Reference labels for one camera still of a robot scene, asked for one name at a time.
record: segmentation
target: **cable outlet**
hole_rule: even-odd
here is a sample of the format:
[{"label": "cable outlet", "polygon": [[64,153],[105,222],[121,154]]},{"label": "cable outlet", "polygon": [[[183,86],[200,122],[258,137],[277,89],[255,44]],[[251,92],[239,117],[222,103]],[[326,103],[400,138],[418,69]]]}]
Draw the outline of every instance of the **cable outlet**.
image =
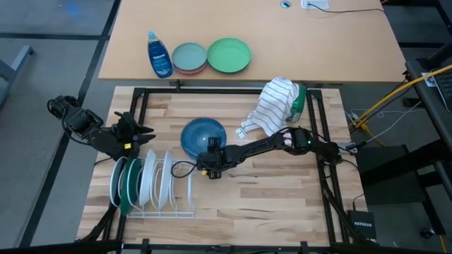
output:
[{"label": "cable outlet", "polygon": [[330,8],[330,4],[328,3],[328,1],[304,1],[302,0],[302,8],[306,8],[306,9],[317,9],[316,7],[309,5],[309,4],[313,4],[319,8],[322,9],[329,9]]}]

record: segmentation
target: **dish rack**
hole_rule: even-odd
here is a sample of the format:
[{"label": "dish rack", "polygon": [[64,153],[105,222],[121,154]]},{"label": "dish rack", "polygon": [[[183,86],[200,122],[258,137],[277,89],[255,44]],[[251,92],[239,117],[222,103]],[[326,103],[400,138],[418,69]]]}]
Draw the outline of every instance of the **dish rack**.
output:
[{"label": "dish rack", "polygon": [[[128,202],[132,206],[132,211],[127,214],[128,218],[180,218],[180,219],[193,219],[194,218],[194,205],[191,197],[192,189],[192,174],[182,179],[176,179],[171,175],[171,170],[174,164],[177,164],[177,171],[184,169],[184,165],[187,170],[191,170],[193,167],[191,164],[187,164],[185,160],[172,159],[171,152],[166,152],[164,159],[156,159],[155,153],[152,150],[148,151],[146,158],[136,158],[135,160],[141,160],[141,167],[138,173],[138,183],[136,184],[136,193],[138,196],[137,202],[131,202],[131,196],[129,193],[129,183],[123,184],[124,174],[126,169],[122,170],[117,183],[114,183],[114,171],[120,168],[123,160],[127,158],[122,157],[118,159],[112,172],[112,180],[110,181],[110,201],[112,204],[119,208],[120,204],[114,202],[114,195],[112,192],[112,184],[117,184],[117,194],[121,198],[121,190],[124,186],[127,186],[127,199],[121,200],[121,202]],[[176,192],[175,183],[177,181],[178,186],[185,188],[182,192]],[[177,197],[177,194],[184,194],[184,197]]]}]

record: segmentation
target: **bottle cap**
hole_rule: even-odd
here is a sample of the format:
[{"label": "bottle cap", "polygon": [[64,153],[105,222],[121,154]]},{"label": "bottle cap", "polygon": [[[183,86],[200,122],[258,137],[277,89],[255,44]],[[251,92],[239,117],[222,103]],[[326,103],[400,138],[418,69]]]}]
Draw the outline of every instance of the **bottle cap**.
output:
[{"label": "bottle cap", "polygon": [[149,31],[148,32],[148,37],[149,38],[154,38],[155,37],[154,31]]}]

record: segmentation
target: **blue bowl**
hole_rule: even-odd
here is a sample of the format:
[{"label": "blue bowl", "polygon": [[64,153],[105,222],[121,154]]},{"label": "blue bowl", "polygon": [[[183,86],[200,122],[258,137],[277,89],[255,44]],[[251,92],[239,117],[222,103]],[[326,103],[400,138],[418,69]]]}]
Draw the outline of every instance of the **blue bowl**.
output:
[{"label": "blue bowl", "polygon": [[181,134],[181,146],[192,159],[197,159],[200,152],[207,152],[209,138],[221,139],[220,146],[226,145],[225,128],[214,119],[194,119],[185,125]]}]

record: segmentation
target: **white plate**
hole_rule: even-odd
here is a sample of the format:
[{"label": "white plate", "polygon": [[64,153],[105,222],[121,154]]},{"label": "white plate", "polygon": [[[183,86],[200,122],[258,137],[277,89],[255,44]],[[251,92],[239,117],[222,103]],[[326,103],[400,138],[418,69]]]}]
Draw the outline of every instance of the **white plate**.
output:
[{"label": "white plate", "polygon": [[172,154],[166,152],[165,159],[163,160],[162,169],[162,183],[160,184],[160,195],[158,198],[158,210],[162,210],[168,201],[168,194],[170,192],[171,182],[171,166],[172,166]]},{"label": "white plate", "polygon": [[144,161],[143,174],[141,175],[140,195],[138,204],[144,206],[150,199],[150,189],[152,186],[152,178],[154,174],[155,153],[149,149],[146,160]]},{"label": "white plate", "polygon": [[122,160],[126,159],[125,157],[119,158],[113,166],[112,176],[110,177],[110,202],[114,206],[118,206],[114,203],[114,196],[118,192],[118,182],[119,182],[119,172],[121,172]]}]

